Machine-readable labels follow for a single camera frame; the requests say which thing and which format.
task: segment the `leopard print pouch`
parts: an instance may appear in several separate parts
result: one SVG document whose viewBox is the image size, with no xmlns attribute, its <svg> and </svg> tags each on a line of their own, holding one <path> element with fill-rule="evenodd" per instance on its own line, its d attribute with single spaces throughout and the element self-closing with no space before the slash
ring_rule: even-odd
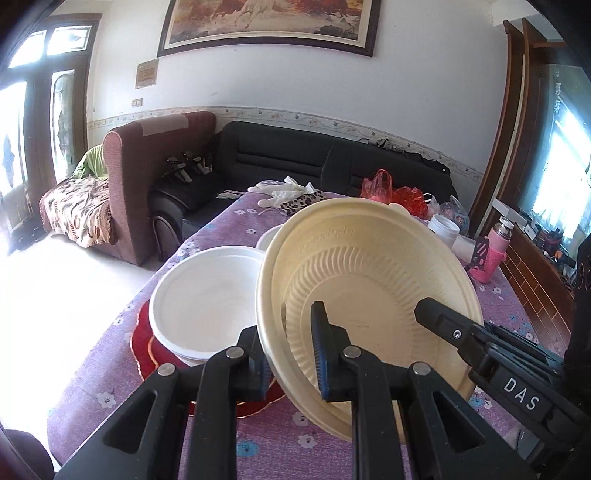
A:
<svg viewBox="0 0 591 480">
<path fill-rule="evenodd" d="M 278 209 L 280 214 L 290 216 L 299 212 L 302 208 L 312 205 L 313 203 L 321 202 L 322 200 L 326 200 L 326 197 L 322 195 L 320 190 L 316 190 L 314 193 L 306 193 L 298 199 L 282 203 L 279 205 Z"/>
</svg>

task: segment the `glass door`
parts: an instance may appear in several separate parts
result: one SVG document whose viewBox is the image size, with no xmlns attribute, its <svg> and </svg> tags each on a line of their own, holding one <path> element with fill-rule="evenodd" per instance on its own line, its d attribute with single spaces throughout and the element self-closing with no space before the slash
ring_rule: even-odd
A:
<svg viewBox="0 0 591 480">
<path fill-rule="evenodd" d="M 29 216 L 23 137 L 26 94 L 26 82 L 13 83 L 0 91 L 0 229 L 4 232 L 7 224 L 17 225 Z"/>
<path fill-rule="evenodd" d="M 70 176 L 76 168 L 74 152 L 74 73 L 66 70 L 51 80 L 51 153 L 56 182 Z"/>
<path fill-rule="evenodd" d="M 2 237 L 39 215 L 42 196 L 72 174 L 87 150 L 86 85 L 99 20 L 90 14 L 49 17 L 3 72 Z"/>
</svg>

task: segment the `black sofa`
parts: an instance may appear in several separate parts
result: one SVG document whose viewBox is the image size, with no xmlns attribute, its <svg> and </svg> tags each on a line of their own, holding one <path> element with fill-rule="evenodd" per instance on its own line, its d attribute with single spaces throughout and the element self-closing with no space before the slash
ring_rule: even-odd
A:
<svg viewBox="0 0 591 480">
<path fill-rule="evenodd" d="M 150 191 L 161 257 L 172 255 L 180 242 L 232 203 L 217 199 L 218 193 L 245 192 L 262 180 L 290 176 L 301 185 L 311 182 L 325 192 L 358 197 L 363 178 L 383 168 L 392 175 L 394 187 L 418 187 L 439 203 L 457 196 L 449 169 L 439 162 L 315 132 L 236 121 L 212 138 L 209 150 L 212 173 L 189 184 L 161 179 Z"/>
</svg>

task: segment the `black cushion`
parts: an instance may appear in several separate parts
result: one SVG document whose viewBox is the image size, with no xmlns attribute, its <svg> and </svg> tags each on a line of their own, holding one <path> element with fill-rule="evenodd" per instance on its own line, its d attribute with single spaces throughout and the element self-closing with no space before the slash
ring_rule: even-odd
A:
<svg viewBox="0 0 591 480">
<path fill-rule="evenodd" d="M 449 170 L 418 154 L 398 153 L 315 132 L 231 122 L 224 127 L 214 162 L 226 188 L 246 190 L 262 180 L 291 176 L 305 185 L 359 196 L 364 177 L 384 168 L 395 187 L 417 187 L 439 203 L 457 196 Z"/>
<path fill-rule="evenodd" d="M 444 165 L 429 161 L 420 155 L 384 150 L 374 145 L 336 139 L 324 165 L 321 187 L 325 192 L 335 192 L 350 197 L 361 194 L 364 178 L 373 178 L 383 168 L 392 176 L 392 186 L 416 187 L 423 193 L 432 193 L 439 203 L 456 196 L 449 171 Z"/>
<path fill-rule="evenodd" d="M 183 218 L 183 240 L 186 240 L 234 203 L 231 199 L 214 199 Z"/>
<path fill-rule="evenodd" d="M 223 177 L 219 173 L 193 176 L 193 181 L 183 183 L 168 177 L 158 179 L 151 191 L 167 195 L 179 202 L 187 210 L 195 210 L 214 199 L 224 188 Z"/>
<path fill-rule="evenodd" d="M 260 181 L 282 181 L 287 176 L 320 188 L 331 145 L 328 135 L 231 122 L 222 131 L 214 170 L 224 175 L 226 188 L 242 192 Z"/>
</svg>

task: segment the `patterned blanket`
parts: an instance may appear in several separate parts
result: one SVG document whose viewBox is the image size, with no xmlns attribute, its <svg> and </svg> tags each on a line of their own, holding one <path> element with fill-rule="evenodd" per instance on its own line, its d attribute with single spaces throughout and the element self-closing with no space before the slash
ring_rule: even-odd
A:
<svg viewBox="0 0 591 480">
<path fill-rule="evenodd" d="M 41 202 L 51 228 L 81 247 L 114 243 L 108 180 L 67 179 Z"/>
</svg>

